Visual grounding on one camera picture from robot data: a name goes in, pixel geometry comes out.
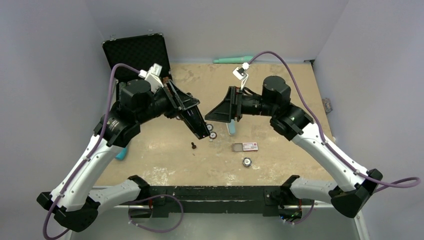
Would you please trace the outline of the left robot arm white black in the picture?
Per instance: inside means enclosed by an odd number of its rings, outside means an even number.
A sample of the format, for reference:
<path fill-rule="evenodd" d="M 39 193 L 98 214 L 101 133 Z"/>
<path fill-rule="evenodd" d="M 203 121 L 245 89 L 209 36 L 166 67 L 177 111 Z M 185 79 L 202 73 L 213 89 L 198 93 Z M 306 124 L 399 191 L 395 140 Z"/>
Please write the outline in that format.
<path fill-rule="evenodd" d="M 93 186 L 116 155 L 141 131 L 141 125 L 160 116 L 180 118 L 191 132 L 203 139 L 209 135 L 199 111 L 199 100 L 178 89 L 172 81 L 154 88 L 146 80 L 132 80 L 121 90 L 94 129 L 84 153 L 66 178 L 52 191 L 42 192 L 37 202 L 62 227 L 81 232 L 104 211 L 151 197 L 150 185 L 137 175 L 124 182 L 93 191 Z"/>

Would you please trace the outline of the light blue stapler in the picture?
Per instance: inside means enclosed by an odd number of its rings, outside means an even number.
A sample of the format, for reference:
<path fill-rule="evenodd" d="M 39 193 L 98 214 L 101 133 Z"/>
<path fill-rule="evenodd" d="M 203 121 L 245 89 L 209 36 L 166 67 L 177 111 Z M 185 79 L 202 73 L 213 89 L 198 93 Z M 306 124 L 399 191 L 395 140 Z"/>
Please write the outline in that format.
<path fill-rule="evenodd" d="M 226 123 L 226 128 L 230 136 L 233 136 L 236 134 L 236 123 L 233 119 L 229 123 Z"/>

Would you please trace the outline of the black stapler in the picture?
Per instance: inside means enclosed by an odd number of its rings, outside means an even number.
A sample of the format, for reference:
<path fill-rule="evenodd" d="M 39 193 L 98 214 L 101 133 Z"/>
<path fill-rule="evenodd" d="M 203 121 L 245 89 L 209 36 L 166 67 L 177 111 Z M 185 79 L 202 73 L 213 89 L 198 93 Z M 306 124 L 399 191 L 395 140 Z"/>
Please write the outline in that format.
<path fill-rule="evenodd" d="M 197 139 L 201 140 L 210 136 L 207 124 L 197 106 L 183 110 L 179 116 Z"/>

